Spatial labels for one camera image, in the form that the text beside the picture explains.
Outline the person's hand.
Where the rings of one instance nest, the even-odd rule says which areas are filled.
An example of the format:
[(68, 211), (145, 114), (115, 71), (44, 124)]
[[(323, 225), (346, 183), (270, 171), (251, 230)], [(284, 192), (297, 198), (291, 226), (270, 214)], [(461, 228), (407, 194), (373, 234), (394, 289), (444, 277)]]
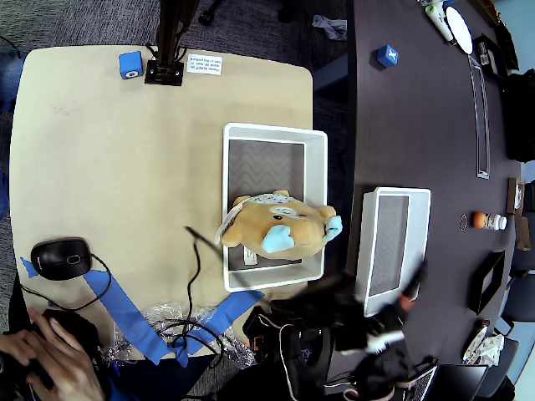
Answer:
[(50, 377), (48, 388), (35, 373), (25, 377), (32, 400), (105, 400), (106, 394), (89, 355), (54, 318), (29, 308), (38, 332), (22, 330), (1, 336), (1, 351), (23, 366), (37, 362)]

